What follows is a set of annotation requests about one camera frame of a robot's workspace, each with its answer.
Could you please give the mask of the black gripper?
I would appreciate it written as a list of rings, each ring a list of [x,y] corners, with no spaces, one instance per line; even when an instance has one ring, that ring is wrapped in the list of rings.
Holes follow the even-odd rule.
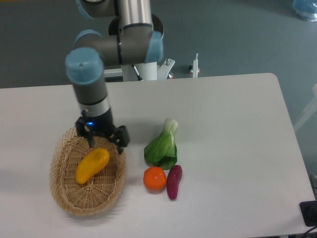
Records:
[[[99,116],[88,116],[88,110],[84,109],[81,112],[82,117],[79,117],[75,123],[77,135],[87,140],[89,147],[95,146],[94,134],[100,137],[109,137],[109,141],[117,146],[117,151],[121,155],[130,142],[127,127],[121,125],[115,127],[111,109]]]

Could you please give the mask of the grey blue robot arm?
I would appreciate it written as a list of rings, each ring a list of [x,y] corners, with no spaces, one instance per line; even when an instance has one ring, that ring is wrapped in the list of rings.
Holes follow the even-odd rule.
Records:
[[[130,138],[125,126],[113,124],[104,69],[158,62],[163,56],[162,33],[153,29],[148,0],[79,0],[76,4],[86,17],[120,19],[114,35],[103,37],[94,30],[80,32],[65,58],[65,68],[81,110],[75,124],[78,136],[84,137],[90,147],[96,136],[106,138],[122,153]]]

